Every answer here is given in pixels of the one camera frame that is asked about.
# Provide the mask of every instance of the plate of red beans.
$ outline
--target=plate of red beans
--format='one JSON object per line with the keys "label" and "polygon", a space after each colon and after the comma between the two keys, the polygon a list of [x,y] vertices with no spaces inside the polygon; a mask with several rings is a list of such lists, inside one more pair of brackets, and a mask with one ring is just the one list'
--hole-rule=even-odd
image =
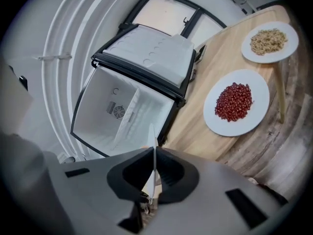
{"label": "plate of red beans", "polygon": [[253,70],[236,70],[222,77],[206,97],[203,116],[215,133],[234,137],[254,129],[264,118],[269,90]]}

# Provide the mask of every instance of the plate of oats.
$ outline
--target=plate of oats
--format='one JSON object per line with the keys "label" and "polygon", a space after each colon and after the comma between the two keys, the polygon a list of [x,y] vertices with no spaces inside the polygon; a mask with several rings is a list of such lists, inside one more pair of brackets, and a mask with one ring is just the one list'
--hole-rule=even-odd
{"label": "plate of oats", "polygon": [[287,23],[264,23],[246,36],[241,46],[243,56],[255,63],[268,64],[289,57],[299,45],[299,38]]}

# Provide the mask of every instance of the wooden floor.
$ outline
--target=wooden floor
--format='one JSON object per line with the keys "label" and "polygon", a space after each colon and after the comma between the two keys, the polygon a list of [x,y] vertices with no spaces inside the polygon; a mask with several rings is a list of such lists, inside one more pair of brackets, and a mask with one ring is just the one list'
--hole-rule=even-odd
{"label": "wooden floor", "polygon": [[290,200],[301,192],[313,165],[313,53],[296,18],[288,12],[299,36],[299,47],[279,64],[286,88],[285,123],[279,122],[272,78],[265,118],[256,129],[242,135],[218,161]]}

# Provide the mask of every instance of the round vent grille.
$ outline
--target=round vent grille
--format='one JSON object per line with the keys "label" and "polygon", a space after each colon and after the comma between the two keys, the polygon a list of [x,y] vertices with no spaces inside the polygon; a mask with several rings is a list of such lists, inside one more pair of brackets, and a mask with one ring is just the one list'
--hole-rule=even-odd
{"label": "round vent grille", "polygon": [[114,116],[116,116],[117,118],[121,118],[124,116],[125,114],[125,110],[123,108],[123,106],[116,106],[113,110],[113,114]]}

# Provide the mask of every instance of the open cooler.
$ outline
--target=open cooler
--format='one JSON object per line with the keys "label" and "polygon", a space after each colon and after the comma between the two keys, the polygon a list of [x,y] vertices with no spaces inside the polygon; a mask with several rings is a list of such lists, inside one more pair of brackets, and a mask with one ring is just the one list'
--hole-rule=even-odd
{"label": "open cooler", "polygon": [[103,156],[147,145],[153,124],[162,144],[192,76],[193,44],[134,25],[92,57],[95,70],[77,100],[71,134]]}

